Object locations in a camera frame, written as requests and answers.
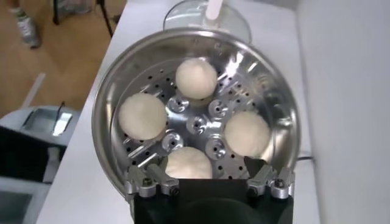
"white wall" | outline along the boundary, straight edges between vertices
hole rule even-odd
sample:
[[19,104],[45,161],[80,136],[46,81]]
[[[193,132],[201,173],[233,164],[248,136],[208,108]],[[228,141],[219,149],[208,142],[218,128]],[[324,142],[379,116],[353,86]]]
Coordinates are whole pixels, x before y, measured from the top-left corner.
[[297,11],[322,223],[390,223],[390,1]]

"clear plastic lid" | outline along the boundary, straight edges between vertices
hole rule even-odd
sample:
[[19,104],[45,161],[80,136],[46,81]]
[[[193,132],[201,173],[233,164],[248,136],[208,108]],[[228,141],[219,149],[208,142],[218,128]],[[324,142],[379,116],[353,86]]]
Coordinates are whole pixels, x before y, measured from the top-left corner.
[[217,19],[210,21],[206,17],[207,6],[208,1],[197,0],[176,4],[165,16],[164,30],[177,27],[207,27],[229,33],[247,43],[252,41],[250,27],[237,10],[222,4]]

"steamer basket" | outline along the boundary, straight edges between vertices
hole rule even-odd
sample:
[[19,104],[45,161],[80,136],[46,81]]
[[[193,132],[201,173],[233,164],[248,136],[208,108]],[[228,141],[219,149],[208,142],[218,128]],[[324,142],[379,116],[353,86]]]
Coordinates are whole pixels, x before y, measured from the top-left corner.
[[[217,88],[207,99],[186,99],[174,83],[179,64],[194,57],[218,72]],[[118,124],[121,104],[139,92],[157,96],[168,114],[166,130],[148,141],[130,139]],[[296,104],[284,78],[261,53],[214,30],[155,33],[126,49],[98,89],[92,117],[97,157],[122,195],[129,165],[143,167],[181,146],[203,151],[213,165],[213,178],[248,178],[243,157],[233,153],[223,137],[226,122],[244,110],[260,114],[271,129],[261,158],[276,169],[294,167],[300,142]]]

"black machine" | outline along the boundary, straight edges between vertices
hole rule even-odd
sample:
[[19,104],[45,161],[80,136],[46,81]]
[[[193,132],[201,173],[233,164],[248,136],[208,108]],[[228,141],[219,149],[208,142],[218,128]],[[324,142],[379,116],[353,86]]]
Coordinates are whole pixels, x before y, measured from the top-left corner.
[[135,224],[293,223],[294,172],[244,162],[248,180],[178,180],[156,164],[130,166],[127,201]]

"wooden floor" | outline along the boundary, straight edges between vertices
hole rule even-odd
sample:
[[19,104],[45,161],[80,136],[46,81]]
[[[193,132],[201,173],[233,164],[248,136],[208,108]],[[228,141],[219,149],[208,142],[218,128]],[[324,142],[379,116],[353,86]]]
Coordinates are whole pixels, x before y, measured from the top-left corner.
[[[110,15],[120,13],[125,0],[106,1]],[[37,23],[38,49],[20,40],[16,19],[0,1],[0,117],[20,108],[40,73],[46,78],[32,105],[60,105],[81,110],[110,42],[99,8],[85,15],[52,23],[48,0],[24,0],[22,8]]]

